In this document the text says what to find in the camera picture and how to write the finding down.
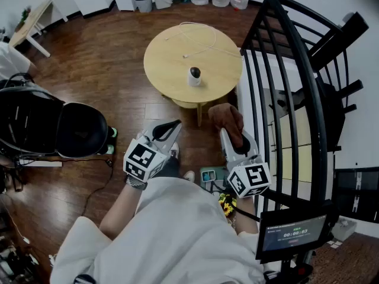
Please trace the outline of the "grey trash bin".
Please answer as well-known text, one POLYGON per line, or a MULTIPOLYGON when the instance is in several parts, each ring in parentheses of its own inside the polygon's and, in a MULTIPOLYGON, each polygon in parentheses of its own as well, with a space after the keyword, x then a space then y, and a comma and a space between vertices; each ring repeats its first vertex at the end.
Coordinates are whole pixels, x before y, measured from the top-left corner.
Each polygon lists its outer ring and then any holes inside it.
POLYGON ((150 12, 152 10, 152 0, 135 0, 137 9, 142 12, 150 12))

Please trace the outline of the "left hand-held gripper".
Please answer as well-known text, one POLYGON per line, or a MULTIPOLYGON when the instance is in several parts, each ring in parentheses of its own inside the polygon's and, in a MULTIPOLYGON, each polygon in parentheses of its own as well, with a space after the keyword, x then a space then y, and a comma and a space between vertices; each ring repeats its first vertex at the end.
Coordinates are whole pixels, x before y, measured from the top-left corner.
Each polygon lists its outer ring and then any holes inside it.
POLYGON ((146 183, 156 176, 168 161, 182 124, 180 120, 156 120, 132 139, 123 158, 123 171, 146 183))

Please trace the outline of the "yellow sunflower bunch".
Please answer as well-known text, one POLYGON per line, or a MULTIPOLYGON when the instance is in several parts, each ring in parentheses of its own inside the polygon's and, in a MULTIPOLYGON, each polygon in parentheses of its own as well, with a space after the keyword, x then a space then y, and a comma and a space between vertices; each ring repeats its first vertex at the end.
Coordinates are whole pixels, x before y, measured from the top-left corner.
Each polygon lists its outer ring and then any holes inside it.
POLYGON ((219 195, 219 204, 226 217, 229 217, 233 214, 233 211, 236 208, 236 199, 228 193, 221 193, 219 195))

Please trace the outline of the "black tablet display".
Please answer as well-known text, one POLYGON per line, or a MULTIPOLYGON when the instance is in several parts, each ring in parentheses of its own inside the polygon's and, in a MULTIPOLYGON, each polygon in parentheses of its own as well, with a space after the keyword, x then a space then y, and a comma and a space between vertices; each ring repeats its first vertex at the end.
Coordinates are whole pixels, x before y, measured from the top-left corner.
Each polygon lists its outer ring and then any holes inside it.
POLYGON ((333 238, 338 218, 339 210, 330 200, 322 206, 262 212, 256 259, 275 262, 317 249, 333 238))

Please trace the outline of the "person's black trousers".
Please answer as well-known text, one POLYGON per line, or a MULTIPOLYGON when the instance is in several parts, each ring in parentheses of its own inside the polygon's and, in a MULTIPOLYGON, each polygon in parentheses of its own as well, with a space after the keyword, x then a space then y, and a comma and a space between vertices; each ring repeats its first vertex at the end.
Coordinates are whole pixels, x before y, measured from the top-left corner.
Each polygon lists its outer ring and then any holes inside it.
POLYGON ((180 163, 175 156, 171 156, 162 170, 157 174, 159 178, 181 178, 180 163))

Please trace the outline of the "black tablet stand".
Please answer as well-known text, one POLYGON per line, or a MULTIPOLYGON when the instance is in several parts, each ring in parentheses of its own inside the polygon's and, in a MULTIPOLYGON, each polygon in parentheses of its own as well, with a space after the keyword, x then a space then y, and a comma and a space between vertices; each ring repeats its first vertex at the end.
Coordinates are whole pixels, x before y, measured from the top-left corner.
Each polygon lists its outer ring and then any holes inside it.
POLYGON ((307 284, 313 272, 311 259, 314 250, 300 253, 290 259, 278 261, 279 267, 274 269, 274 262, 267 263, 264 271, 265 284, 307 284))

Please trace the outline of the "white power strip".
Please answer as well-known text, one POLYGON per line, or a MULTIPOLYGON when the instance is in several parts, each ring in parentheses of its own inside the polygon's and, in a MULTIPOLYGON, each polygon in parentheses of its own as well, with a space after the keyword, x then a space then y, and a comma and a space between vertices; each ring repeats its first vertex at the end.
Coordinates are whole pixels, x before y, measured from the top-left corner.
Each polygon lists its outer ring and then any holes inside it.
POLYGON ((22 167, 62 167, 62 161, 47 161, 47 160, 24 160, 20 159, 18 164, 22 167))

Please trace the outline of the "person's right forearm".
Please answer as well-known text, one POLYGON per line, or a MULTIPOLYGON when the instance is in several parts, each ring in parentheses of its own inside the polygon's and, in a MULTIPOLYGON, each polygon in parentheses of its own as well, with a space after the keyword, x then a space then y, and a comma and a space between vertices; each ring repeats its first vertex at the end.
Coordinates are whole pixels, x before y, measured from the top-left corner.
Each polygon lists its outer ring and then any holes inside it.
MULTIPOLYGON (((252 197, 237 198, 236 202, 236 207, 241 211, 245 211, 249 214, 256 215, 255 204, 252 197)), ((240 234, 242 232, 246 232, 249 234, 257 234, 259 232, 256 221, 239 213, 238 211, 235 215, 235 230, 237 234, 240 234)))

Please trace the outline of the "black metal stair railing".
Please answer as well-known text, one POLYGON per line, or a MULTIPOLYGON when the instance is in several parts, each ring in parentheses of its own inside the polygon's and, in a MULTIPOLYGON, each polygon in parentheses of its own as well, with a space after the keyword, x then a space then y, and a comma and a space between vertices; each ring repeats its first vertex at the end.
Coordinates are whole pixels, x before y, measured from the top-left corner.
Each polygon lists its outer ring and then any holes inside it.
POLYGON ((256 141, 263 141, 264 152, 269 152, 268 119, 263 93, 263 75, 258 67, 258 57, 262 57, 265 66, 265 77, 268 79, 271 96, 271 108, 274 113, 275 152, 276 152, 276 188, 263 192, 263 209, 267 210, 270 202, 275 209, 282 206, 300 205, 298 197, 300 156, 299 132, 295 118, 295 103, 290 90, 290 80, 285 69, 281 44, 276 36, 287 39, 286 48, 291 50, 301 81, 303 101, 301 105, 307 112, 310 126, 311 146, 311 190, 310 202, 321 203, 326 196, 327 154, 338 149, 338 138, 341 135, 345 114, 354 110, 354 106, 344 106, 343 98, 362 89, 362 82, 357 80, 347 83, 345 87, 334 90, 332 85, 325 85, 320 75, 329 63, 336 63, 338 56, 345 56, 347 48, 368 30, 363 17, 355 12, 348 16, 345 24, 336 25, 314 10, 294 0, 264 0, 252 26, 240 49, 245 61, 250 99, 252 103, 253 124, 263 124, 262 132, 255 132, 256 141), (295 10, 327 28, 327 33, 320 34, 316 43, 301 37, 299 22, 288 16, 288 10, 295 10), (279 118, 279 103, 274 87, 274 77, 268 60, 266 45, 271 46, 281 75, 284 87, 285 104, 290 123, 291 150, 291 189, 290 194, 282 191, 284 174, 284 146, 281 137, 282 129, 279 118))

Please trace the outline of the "person's left forearm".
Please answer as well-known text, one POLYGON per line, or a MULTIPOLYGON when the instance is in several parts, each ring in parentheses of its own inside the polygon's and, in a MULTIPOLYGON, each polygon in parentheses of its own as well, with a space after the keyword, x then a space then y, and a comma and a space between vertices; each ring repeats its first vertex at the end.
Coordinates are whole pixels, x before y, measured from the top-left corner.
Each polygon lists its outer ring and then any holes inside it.
POLYGON ((130 185, 124 186, 99 225, 99 230, 109 239, 114 240, 132 220, 142 192, 130 185))

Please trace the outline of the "small potted plant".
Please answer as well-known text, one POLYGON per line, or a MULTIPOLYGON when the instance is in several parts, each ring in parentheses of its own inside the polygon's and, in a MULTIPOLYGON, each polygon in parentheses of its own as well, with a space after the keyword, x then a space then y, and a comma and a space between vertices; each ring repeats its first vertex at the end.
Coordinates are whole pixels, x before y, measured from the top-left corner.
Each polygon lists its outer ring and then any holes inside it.
POLYGON ((31 12, 31 6, 30 5, 23 9, 22 14, 21 14, 21 19, 15 28, 15 32, 18 32, 23 27, 23 25, 25 24, 25 21, 28 18, 30 12, 31 12))

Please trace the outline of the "white and black camera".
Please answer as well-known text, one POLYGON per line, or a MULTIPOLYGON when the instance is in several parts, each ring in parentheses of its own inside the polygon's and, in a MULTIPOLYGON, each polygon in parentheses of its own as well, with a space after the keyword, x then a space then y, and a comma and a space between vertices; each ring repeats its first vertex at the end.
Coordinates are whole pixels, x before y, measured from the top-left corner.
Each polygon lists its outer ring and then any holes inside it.
POLYGON ((200 86, 201 70, 197 67, 191 67, 188 70, 187 84, 192 87, 200 86))

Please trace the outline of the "brown cloth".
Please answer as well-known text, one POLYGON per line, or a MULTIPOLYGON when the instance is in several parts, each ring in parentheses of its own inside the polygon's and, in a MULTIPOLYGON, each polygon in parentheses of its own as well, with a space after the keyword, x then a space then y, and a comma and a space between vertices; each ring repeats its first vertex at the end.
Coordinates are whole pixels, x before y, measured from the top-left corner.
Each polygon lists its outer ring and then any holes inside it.
POLYGON ((230 103, 218 104, 208 110, 208 116, 217 130, 224 128, 228 132, 235 147, 243 146, 243 116, 236 107, 230 103))

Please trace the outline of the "grey cardboard box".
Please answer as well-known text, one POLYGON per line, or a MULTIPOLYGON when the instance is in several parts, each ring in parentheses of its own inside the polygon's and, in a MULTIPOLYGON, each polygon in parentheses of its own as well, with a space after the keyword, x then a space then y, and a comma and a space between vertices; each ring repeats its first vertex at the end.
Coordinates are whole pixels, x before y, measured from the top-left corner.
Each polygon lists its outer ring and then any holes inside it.
POLYGON ((357 223, 344 218, 339 218, 334 227, 332 228, 332 234, 335 240, 345 241, 356 230, 357 223))

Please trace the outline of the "white-legged wooden desk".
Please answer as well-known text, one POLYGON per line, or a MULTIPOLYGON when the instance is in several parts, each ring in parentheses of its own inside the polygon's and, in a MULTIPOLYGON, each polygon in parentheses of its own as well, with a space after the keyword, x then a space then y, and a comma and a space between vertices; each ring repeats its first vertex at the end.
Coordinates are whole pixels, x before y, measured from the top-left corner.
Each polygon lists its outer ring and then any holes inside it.
POLYGON ((67 16, 63 14, 61 9, 56 4, 55 0, 45 0, 36 9, 30 12, 23 26, 17 32, 15 32, 13 36, 11 37, 9 41, 9 45, 12 47, 16 47, 17 45, 21 44, 24 40, 27 40, 32 46, 34 46, 44 56, 50 57, 51 54, 44 47, 42 47, 38 42, 36 42, 35 39, 33 39, 32 35, 30 34, 31 30, 35 29, 39 35, 42 35, 41 29, 39 29, 38 27, 38 21, 50 5, 53 5, 57 9, 58 13, 62 16, 62 19, 64 20, 64 22, 68 21, 67 16))

